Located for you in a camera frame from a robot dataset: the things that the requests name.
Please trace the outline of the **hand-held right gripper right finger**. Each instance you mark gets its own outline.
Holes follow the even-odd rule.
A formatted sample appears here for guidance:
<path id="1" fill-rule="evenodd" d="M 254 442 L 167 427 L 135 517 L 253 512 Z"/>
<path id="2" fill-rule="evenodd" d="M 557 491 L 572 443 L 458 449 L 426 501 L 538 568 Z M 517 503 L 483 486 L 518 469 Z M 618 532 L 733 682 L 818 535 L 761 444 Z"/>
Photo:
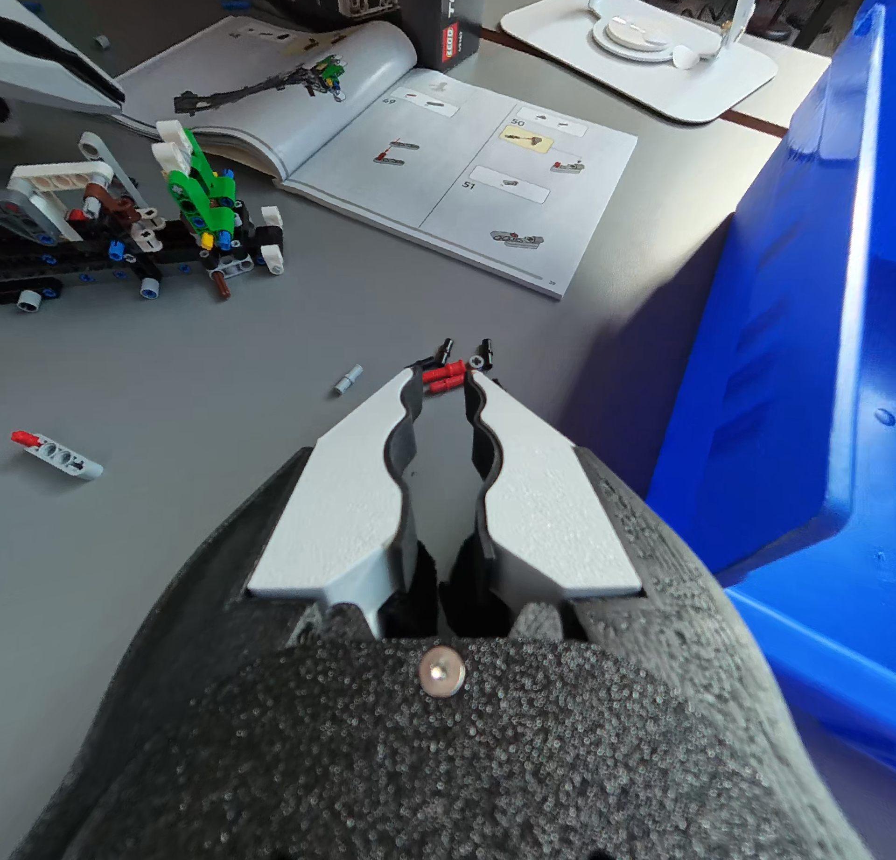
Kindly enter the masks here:
<path id="1" fill-rule="evenodd" d="M 502 601 L 640 593 L 574 444 L 483 373 L 468 373 L 465 401 L 486 589 Z"/>

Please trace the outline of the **open lego instruction booklet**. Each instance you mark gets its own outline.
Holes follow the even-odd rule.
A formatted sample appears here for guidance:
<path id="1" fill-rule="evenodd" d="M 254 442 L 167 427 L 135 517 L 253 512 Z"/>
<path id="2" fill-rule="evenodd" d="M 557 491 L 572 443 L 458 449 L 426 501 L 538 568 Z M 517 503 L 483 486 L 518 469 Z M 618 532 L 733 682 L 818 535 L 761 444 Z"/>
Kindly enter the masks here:
<path id="1" fill-rule="evenodd" d="M 177 120 L 284 191 L 560 299 L 635 136 L 417 67 L 386 21 L 229 16 L 122 73 L 118 119 Z"/>

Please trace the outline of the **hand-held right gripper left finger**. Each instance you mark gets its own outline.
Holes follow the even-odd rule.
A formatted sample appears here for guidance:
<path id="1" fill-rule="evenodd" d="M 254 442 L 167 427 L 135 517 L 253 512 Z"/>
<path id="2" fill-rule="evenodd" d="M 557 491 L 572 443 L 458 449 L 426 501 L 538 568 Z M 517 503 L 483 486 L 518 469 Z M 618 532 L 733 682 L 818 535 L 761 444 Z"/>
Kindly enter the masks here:
<path id="1" fill-rule="evenodd" d="M 422 402 L 422 371 L 406 367 L 318 439 L 247 583 L 253 597 L 351 604 L 383 637 L 379 612 L 417 565 L 402 475 Z"/>

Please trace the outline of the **partly built lego model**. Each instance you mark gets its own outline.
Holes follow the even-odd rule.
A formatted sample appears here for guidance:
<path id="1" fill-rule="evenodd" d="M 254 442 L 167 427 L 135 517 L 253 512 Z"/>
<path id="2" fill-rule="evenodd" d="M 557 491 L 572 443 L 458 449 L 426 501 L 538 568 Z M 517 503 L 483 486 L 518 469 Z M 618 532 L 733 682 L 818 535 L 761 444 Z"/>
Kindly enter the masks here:
<path id="1" fill-rule="evenodd" d="M 193 133 L 157 123 L 152 145 L 175 216 L 149 204 L 105 142 L 84 132 L 80 161 L 20 165 L 1 195 L 1 303 L 35 314 L 67 286 L 113 280 L 151 300 L 166 276 L 200 273 L 222 299 L 255 269 L 285 272 L 283 219 L 264 206 L 259 225 L 230 169 L 214 169 Z"/>

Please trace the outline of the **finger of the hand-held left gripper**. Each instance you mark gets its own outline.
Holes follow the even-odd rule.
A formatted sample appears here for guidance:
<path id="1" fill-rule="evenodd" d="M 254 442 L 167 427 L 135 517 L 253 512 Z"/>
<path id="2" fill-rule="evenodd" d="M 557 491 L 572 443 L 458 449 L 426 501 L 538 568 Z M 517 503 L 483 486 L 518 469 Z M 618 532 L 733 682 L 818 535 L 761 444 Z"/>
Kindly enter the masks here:
<path id="1" fill-rule="evenodd" d="M 1 96 L 91 113 L 118 112 L 126 101 L 104 70 L 37 30 L 1 32 Z"/>
<path id="2" fill-rule="evenodd" d="M 119 91 L 120 85 L 17 0 L 1 0 L 2 91 Z"/>

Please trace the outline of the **grey lego beam with red pin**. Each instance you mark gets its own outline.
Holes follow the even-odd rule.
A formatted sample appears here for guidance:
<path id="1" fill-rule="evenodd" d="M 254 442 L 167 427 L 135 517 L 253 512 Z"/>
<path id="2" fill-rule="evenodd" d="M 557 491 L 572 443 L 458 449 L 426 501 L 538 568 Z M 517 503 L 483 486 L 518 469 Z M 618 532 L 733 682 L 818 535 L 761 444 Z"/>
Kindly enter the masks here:
<path id="1" fill-rule="evenodd" d="M 14 431 L 11 433 L 11 440 L 51 467 L 84 481 L 95 480 L 104 472 L 100 463 L 85 458 L 41 433 Z"/>

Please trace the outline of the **white stand base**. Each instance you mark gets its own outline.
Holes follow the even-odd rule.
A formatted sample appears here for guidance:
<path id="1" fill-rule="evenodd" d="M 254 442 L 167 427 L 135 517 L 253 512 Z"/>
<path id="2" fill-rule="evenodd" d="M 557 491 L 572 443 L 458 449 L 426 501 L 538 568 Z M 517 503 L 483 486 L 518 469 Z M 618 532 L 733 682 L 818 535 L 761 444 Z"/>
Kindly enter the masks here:
<path id="1" fill-rule="evenodd" d="M 719 32 L 641 0 L 542 0 L 506 14 L 505 33 L 594 82 L 683 124 L 711 122 L 778 66 L 740 45 L 756 0 Z"/>

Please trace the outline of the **large blue plastic bin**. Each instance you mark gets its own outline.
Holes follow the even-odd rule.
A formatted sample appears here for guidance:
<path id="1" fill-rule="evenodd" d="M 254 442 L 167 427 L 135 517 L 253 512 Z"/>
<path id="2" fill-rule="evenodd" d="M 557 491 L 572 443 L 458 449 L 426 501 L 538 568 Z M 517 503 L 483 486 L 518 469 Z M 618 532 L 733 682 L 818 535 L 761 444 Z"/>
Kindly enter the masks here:
<path id="1" fill-rule="evenodd" d="M 835 536 L 857 501 L 888 81 L 894 0 L 866 0 L 728 230 L 647 498 L 725 586 Z"/>

